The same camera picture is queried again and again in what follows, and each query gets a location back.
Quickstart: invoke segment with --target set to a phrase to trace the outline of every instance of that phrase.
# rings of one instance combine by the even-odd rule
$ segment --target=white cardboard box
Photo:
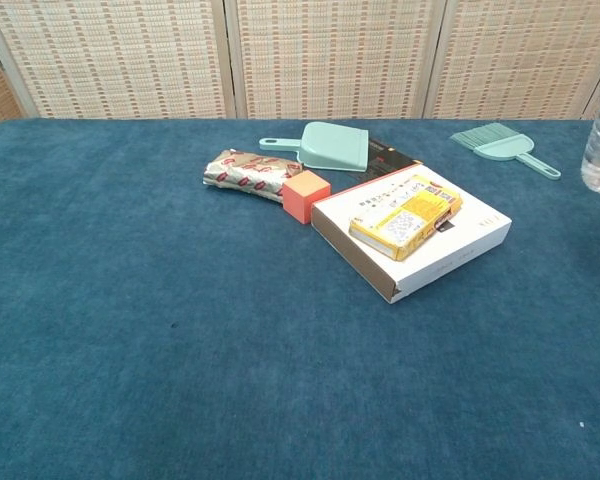
[[[361,202],[419,174],[460,193],[464,203],[450,220],[402,262],[396,262],[349,235],[349,221]],[[511,219],[441,177],[424,165],[414,165],[358,185],[313,204],[313,227],[389,303],[395,303],[442,275],[501,244]]]

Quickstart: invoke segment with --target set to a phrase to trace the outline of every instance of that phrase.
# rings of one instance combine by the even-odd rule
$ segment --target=silver foil package
[[[202,183],[232,188],[282,203],[282,184],[302,172],[302,164],[238,150],[223,150],[204,170]]]

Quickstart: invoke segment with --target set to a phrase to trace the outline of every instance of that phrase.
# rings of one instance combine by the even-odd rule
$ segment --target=brush handle
[[[516,158],[524,163],[527,167],[532,168],[550,180],[558,180],[562,175],[555,168],[547,165],[543,161],[538,160],[536,157],[528,153],[521,153],[520,155],[517,155]]]

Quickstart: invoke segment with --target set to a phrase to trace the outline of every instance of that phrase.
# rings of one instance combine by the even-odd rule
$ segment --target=pink cube
[[[282,207],[302,224],[311,221],[311,205],[331,195],[331,184],[305,170],[282,185]]]

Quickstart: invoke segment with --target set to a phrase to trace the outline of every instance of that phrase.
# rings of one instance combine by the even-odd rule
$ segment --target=yellow box
[[[402,261],[462,205],[460,194],[414,175],[390,191],[367,199],[351,219],[349,234]]]

